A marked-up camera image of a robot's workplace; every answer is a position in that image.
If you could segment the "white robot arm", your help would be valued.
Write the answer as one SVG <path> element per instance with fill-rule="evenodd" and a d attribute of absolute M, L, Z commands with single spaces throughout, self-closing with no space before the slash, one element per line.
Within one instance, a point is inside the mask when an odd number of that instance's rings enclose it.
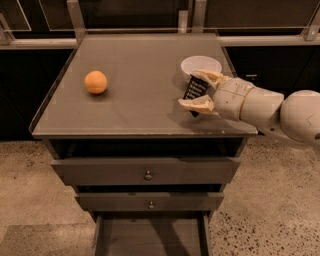
<path fill-rule="evenodd" d="M 181 99 L 185 109 L 247 123 L 293 147 L 320 149 L 319 92 L 300 90 L 284 96 L 241 78 L 201 69 L 191 77 L 207 83 L 214 94 Z"/>

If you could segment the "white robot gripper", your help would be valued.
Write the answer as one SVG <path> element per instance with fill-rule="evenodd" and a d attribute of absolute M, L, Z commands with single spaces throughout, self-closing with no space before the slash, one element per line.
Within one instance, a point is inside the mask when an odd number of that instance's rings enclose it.
<path fill-rule="evenodd" d="M 189 110 L 199 114 L 218 114 L 229 120 L 239 121 L 241 107 L 247 94 L 254 88 L 251 82 L 241 78 L 225 76 L 220 72 L 197 69 L 191 74 L 207 82 L 213 89 L 213 100 L 209 95 L 204 95 L 195 99 L 179 99 L 179 104 Z"/>

